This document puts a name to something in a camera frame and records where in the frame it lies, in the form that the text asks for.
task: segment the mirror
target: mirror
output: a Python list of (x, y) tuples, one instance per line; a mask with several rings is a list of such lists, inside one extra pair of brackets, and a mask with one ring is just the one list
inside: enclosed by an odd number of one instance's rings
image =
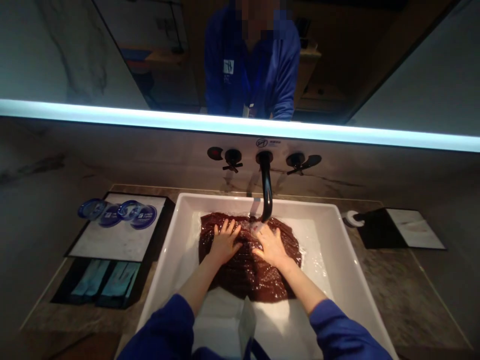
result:
[(2, 99), (480, 135), (475, 1), (0, 6)]

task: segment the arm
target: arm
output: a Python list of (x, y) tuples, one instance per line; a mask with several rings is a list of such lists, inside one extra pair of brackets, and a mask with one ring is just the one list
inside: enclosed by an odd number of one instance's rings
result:
[(220, 266), (242, 247), (234, 245), (240, 232), (235, 222), (225, 220), (221, 231), (215, 225), (210, 253), (193, 272), (177, 294), (154, 312), (146, 324), (128, 342), (118, 356), (127, 359), (189, 359), (194, 344), (193, 326), (205, 294)]
[(294, 37), (293, 44), (280, 60), (275, 84), (272, 113), (273, 119), (290, 121), (294, 114), (294, 94), (300, 62), (300, 39)]
[(238, 225), (233, 231), (234, 226), (235, 221), (232, 220), (229, 225), (228, 219), (225, 219), (219, 232), (218, 226), (215, 225), (213, 229), (215, 235), (210, 253), (205, 256), (198, 269), (178, 291), (178, 294), (190, 305), (195, 316), (198, 315), (210, 284), (220, 267), (228, 262), (242, 247), (240, 242), (234, 245), (234, 240), (242, 227)]
[(224, 96), (224, 64), (217, 22), (217, 17), (213, 17), (205, 31), (205, 100), (209, 115), (226, 115), (228, 107)]
[(357, 322), (349, 319), (335, 303), (327, 298), (295, 261), (288, 257), (280, 237), (268, 226), (257, 233), (263, 251), (252, 252), (275, 266), (291, 286), (309, 315), (316, 332), (318, 346), (325, 359), (390, 359), (388, 352)]

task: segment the brown cloth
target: brown cloth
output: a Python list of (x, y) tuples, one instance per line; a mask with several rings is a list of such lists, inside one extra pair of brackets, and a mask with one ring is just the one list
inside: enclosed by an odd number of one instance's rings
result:
[[(251, 226), (259, 221), (255, 217), (231, 216), (221, 212), (202, 216), (198, 244), (200, 263), (212, 248), (215, 224), (218, 229), (221, 229), (225, 219), (228, 219), (229, 222), (235, 220), (235, 228), (238, 224), (241, 225), (241, 231), (235, 242), (240, 242), (243, 246), (229, 262), (220, 268), (210, 289), (220, 286), (240, 299), (248, 296), (251, 301), (262, 303), (277, 303), (285, 299), (295, 299), (292, 288), (277, 268), (252, 254), (254, 248), (263, 250), (260, 242), (251, 234)], [(299, 251), (299, 242), (292, 234), (292, 228), (276, 218), (271, 218), (268, 226), (273, 232), (276, 228), (280, 229), (281, 241), (287, 255), (300, 267), (302, 255)]]

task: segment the rectangular basin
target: rectangular basin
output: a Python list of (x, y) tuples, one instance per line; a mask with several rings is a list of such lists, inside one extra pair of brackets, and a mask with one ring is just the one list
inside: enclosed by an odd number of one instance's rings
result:
[[(158, 259), (138, 323), (139, 330), (199, 265), (200, 216), (222, 212), (259, 217), (259, 198), (181, 193)], [(342, 222), (332, 204), (273, 200), (272, 217), (289, 225), (298, 239), (302, 270), (353, 320), (397, 359), (392, 342), (360, 268)], [(223, 289), (208, 293), (195, 321), (194, 349), (208, 346), (226, 358), (238, 358), (238, 317), (243, 301)], [(298, 300), (254, 302), (255, 338), (271, 359), (321, 359), (315, 333)]]

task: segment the hand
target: hand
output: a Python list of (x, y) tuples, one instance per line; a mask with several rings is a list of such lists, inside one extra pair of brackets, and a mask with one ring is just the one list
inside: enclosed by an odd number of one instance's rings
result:
[(242, 227), (239, 224), (235, 231), (233, 231), (234, 226), (235, 220), (232, 220), (229, 225), (229, 220), (225, 219), (220, 232), (217, 225), (213, 228), (213, 242), (211, 244), (210, 253), (207, 256), (218, 261), (220, 265), (227, 263), (242, 247), (241, 242), (234, 245), (234, 240), (237, 238)]
[(251, 252), (270, 265), (276, 268), (281, 267), (290, 260), (290, 257), (285, 252), (280, 235), (279, 228), (276, 229), (274, 234), (268, 225), (261, 226), (256, 232), (256, 237), (260, 241), (263, 251), (255, 248)]

